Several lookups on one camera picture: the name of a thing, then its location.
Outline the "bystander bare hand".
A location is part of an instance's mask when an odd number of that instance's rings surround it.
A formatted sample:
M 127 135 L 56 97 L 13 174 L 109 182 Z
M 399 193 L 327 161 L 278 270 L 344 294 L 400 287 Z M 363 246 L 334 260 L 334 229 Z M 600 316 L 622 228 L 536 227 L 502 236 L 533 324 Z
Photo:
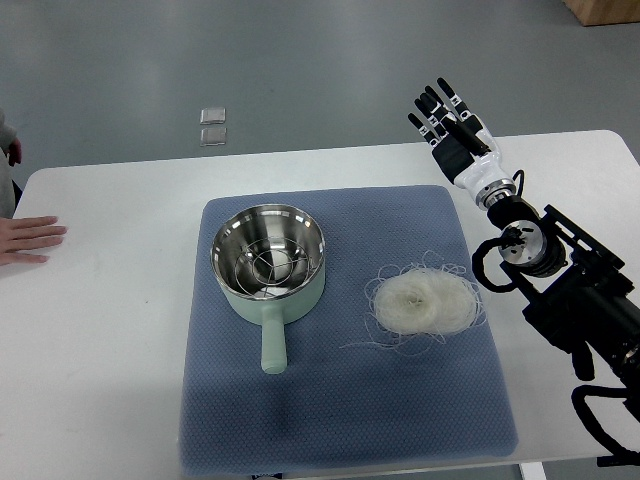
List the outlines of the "bystander bare hand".
M 49 260 L 35 250 L 60 245 L 68 229 L 56 216 L 1 218 L 1 265 L 43 264 Z

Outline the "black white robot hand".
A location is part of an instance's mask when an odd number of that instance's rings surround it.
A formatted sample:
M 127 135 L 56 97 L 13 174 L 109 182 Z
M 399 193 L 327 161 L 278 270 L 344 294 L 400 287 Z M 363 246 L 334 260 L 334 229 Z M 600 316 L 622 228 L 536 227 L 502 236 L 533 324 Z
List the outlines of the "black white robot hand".
M 414 104 L 419 112 L 409 113 L 408 120 L 431 148 L 446 179 L 466 190 L 476 206 L 487 210 L 518 192 L 502 168 L 496 140 L 444 78 L 437 79 L 436 87 L 427 85 Z

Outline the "bystander second hand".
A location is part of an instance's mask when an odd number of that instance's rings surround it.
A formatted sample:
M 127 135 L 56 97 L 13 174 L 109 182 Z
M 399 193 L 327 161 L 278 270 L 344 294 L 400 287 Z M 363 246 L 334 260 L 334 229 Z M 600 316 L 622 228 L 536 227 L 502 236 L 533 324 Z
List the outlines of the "bystander second hand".
M 22 146 L 18 138 L 15 138 L 11 141 L 6 149 L 5 154 L 11 167 L 22 163 Z

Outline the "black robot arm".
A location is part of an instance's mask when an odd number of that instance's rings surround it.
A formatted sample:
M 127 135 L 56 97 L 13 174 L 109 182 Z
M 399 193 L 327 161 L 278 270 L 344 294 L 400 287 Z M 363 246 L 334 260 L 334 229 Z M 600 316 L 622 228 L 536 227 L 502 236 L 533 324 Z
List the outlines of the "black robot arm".
M 590 397 L 619 399 L 639 415 L 639 308 L 628 298 L 634 285 L 623 261 L 555 207 L 539 215 L 520 196 L 523 171 L 482 188 L 498 237 L 472 256 L 476 280 L 494 293 L 519 290 L 525 320 L 551 345 L 568 353 L 582 385 L 571 394 L 574 410 L 608 452 L 600 467 L 636 466 L 639 454 L 609 435 L 590 409 Z

